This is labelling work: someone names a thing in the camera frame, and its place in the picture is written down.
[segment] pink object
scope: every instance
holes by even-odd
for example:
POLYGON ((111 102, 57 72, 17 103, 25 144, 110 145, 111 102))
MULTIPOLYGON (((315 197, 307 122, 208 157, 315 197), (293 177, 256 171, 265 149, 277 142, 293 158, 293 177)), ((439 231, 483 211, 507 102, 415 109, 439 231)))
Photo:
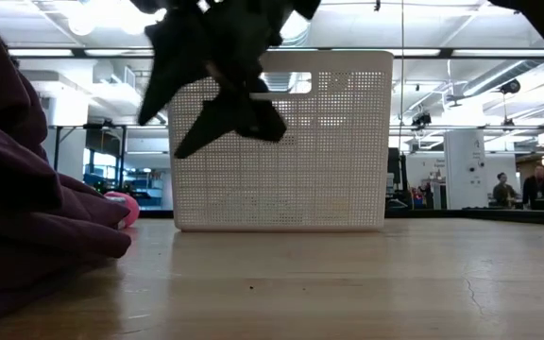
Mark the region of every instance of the pink object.
POLYGON ((120 197, 125 200, 125 206, 129 209, 129 215, 125 216, 123 219, 125 221, 125 227, 131 227, 138 219, 138 216, 140 216, 140 205, 132 196, 117 192, 107 192, 104 194, 104 196, 120 197))

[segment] wooden table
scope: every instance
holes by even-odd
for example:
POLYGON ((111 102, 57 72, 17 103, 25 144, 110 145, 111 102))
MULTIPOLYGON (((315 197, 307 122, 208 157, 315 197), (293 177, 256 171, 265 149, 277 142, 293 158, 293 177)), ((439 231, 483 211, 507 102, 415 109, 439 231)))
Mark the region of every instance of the wooden table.
POLYGON ((544 226, 131 233, 126 257, 1 319, 0 339, 544 339, 544 226))

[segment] man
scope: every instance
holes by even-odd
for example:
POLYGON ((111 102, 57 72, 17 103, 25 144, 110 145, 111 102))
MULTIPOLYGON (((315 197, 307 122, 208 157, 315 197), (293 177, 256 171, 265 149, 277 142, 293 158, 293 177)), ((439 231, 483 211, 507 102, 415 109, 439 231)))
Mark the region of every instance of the man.
POLYGON ((544 196, 544 167, 537 166, 535 174, 524 181, 522 203, 530 209, 535 208, 537 199, 544 196))
POLYGON ((497 205, 502 208, 511 209, 514 199, 516 199, 516 191, 511 185, 507 184, 507 175, 500 173, 497 175, 499 184, 492 191, 492 196, 497 201, 497 205))

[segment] perforated basket wall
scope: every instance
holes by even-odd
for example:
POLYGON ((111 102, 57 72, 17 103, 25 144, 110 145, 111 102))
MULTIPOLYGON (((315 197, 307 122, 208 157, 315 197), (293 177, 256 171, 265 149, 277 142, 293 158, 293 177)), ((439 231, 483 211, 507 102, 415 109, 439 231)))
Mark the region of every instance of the perforated basket wall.
MULTIPOLYGON (((268 97, 288 130, 279 144, 231 133, 172 160, 182 230, 366 230, 383 225, 393 56, 384 52, 269 52, 266 72, 310 72, 312 90, 268 97)), ((170 105, 175 150, 202 101, 205 79, 170 105)))

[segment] desk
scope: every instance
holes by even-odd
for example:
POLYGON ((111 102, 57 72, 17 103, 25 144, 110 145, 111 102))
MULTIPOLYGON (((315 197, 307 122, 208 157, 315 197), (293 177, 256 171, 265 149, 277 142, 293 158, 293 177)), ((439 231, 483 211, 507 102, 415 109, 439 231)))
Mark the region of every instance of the desk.
POLYGON ((1 319, 0 339, 544 339, 544 226, 129 232, 125 258, 1 319))

